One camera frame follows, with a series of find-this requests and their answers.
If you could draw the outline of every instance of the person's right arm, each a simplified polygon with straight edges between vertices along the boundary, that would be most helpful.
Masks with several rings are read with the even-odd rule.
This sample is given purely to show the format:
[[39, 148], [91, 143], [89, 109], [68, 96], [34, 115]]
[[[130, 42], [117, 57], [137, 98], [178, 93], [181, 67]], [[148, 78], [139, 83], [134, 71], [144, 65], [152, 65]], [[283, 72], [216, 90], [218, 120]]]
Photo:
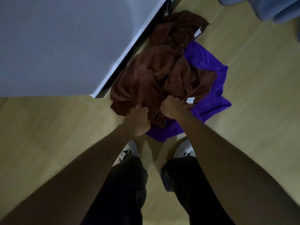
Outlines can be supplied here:
[[278, 182], [185, 110], [178, 98], [168, 96], [160, 109], [186, 133], [208, 182], [235, 224], [300, 224], [300, 207]]

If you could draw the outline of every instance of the person's left hand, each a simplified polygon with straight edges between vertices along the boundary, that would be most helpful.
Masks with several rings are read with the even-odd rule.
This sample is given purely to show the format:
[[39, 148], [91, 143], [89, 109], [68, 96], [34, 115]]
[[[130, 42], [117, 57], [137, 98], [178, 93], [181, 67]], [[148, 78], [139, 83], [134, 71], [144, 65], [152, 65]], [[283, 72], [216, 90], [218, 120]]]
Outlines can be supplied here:
[[130, 114], [127, 114], [123, 120], [123, 124], [129, 126], [134, 136], [145, 134], [150, 129], [150, 121], [148, 121], [148, 107], [137, 105], [132, 108]]

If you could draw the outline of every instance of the shoe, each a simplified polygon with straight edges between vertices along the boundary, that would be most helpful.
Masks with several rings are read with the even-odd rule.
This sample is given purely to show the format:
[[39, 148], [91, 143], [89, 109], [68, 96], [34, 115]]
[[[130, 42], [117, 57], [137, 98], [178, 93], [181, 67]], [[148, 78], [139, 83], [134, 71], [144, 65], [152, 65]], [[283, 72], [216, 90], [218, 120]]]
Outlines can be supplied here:
[[122, 152], [119, 155], [119, 160], [120, 162], [124, 159], [124, 156], [126, 155], [126, 153], [130, 153], [136, 157], [139, 157], [139, 154], [137, 152], [137, 144], [134, 141], [134, 139], [131, 139], [126, 146], [124, 147], [124, 149], [122, 150]]
[[190, 140], [186, 139], [178, 145], [178, 147], [176, 148], [176, 151], [173, 155], [173, 158], [182, 158], [182, 157], [185, 157], [188, 155], [196, 157], [194, 149], [193, 149], [192, 145], [190, 144]]

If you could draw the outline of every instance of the care label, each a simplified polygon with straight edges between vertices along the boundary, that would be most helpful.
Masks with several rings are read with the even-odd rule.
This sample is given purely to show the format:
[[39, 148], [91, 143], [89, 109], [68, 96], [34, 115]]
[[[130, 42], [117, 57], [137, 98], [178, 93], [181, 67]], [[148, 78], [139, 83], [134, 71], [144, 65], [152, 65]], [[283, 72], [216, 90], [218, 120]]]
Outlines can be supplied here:
[[195, 32], [194, 36], [195, 38], [201, 34], [201, 27]]
[[187, 98], [187, 103], [188, 103], [188, 104], [193, 104], [194, 99], [195, 99], [195, 97]]

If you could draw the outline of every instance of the hand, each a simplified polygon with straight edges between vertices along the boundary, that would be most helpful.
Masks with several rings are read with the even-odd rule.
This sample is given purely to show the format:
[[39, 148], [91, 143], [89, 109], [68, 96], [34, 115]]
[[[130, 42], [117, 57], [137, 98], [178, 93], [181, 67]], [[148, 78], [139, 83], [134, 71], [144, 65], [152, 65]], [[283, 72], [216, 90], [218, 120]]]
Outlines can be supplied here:
[[179, 98], [169, 95], [160, 106], [160, 111], [168, 118], [176, 119], [176, 115], [180, 112], [185, 112]]
[[148, 107], [137, 105], [132, 108], [130, 114], [127, 114], [123, 120], [123, 124], [133, 131], [133, 136], [145, 134], [150, 129], [150, 121], [148, 121]]

